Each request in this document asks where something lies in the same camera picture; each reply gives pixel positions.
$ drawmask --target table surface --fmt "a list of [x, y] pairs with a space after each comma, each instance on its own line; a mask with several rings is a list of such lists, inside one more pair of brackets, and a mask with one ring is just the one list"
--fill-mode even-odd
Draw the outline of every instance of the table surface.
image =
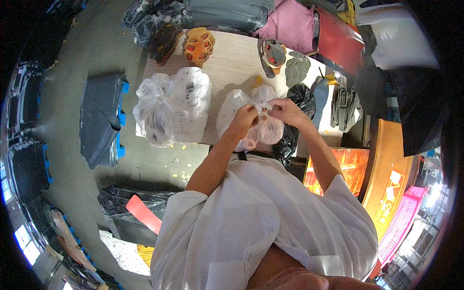
[[[154, 73], [173, 75], [180, 68], [188, 66], [187, 60], [182, 53], [185, 33], [186, 30], [184, 30], [184, 35], [180, 37], [175, 51], [163, 66], [157, 65], [156, 62], [150, 58], [147, 59], [143, 78], [150, 78]], [[233, 89], [241, 89], [247, 95], [251, 96], [251, 89], [258, 75], [261, 75], [263, 78], [261, 84], [271, 86], [279, 97], [286, 97], [287, 90], [289, 89], [285, 84], [285, 64], [282, 66], [280, 74], [276, 75], [275, 78], [270, 79], [266, 77], [258, 55], [258, 39], [227, 32], [212, 33], [216, 40], [214, 52], [205, 62], [202, 69], [203, 72], [209, 76], [212, 84], [211, 104], [208, 112], [209, 116], [205, 132], [200, 142], [208, 145], [216, 144], [219, 139], [216, 130], [216, 119], [228, 92]], [[287, 48], [287, 60], [292, 57], [288, 55], [290, 51], [292, 50]], [[332, 72], [332, 70], [326, 68], [324, 64], [312, 58], [309, 58], [309, 60], [311, 62], [311, 67], [303, 83], [311, 87], [316, 77], [321, 75], [319, 68], [324, 75], [326, 69], [328, 72]], [[332, 128], [330, 126], [333, 91], [334, 85], [329, 86], [329, 97], [322, 111], [319, 133], [329, 146], [339, 147], [343, 133], [338, 127]], [[259, 144], [257, 150], [271, 151], [271, 146]], [[301, 137], [298, 141], [297, 156], [303, 158], [308, 157], [306, 144]]]

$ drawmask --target apron strap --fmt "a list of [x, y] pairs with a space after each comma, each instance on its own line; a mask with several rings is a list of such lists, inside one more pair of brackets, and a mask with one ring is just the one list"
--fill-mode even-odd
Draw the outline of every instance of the apron strap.
[[245, 152], [243, 151], [238, 153], [238, 159], [248, 161], [248, 159], [246, 158]]

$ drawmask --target yellow fabric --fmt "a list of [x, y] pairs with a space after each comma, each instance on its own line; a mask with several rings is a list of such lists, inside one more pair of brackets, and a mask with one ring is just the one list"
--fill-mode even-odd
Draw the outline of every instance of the yellow fabric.
[[355, 25], [354, 21], [356, 19], [356, 13], [354, 12], [354, 3], [352, 0], [347, 0], [348, 9], [346, 11], [342, 11], [337, 13], [338, 17], [345, 23], [349, 23], [351, 25]]
[[153, 250], [154, 247], [147, 247], [144, 245], [137, 245], [137, 253], [139, 256], [142, 258], [142, 260], [145, 262], [145, 264], [150, 267], [150, 262], [151, 262], [151, 256], [153, 255]]

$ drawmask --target orange leather piece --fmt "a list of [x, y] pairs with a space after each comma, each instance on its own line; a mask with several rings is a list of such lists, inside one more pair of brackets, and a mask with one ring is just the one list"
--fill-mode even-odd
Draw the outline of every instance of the orange leather piece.
[[214, 37], [204, 27], [191, 29], [184, 44], [184, 56], [191, 66], [203, 67], [213, 53]]

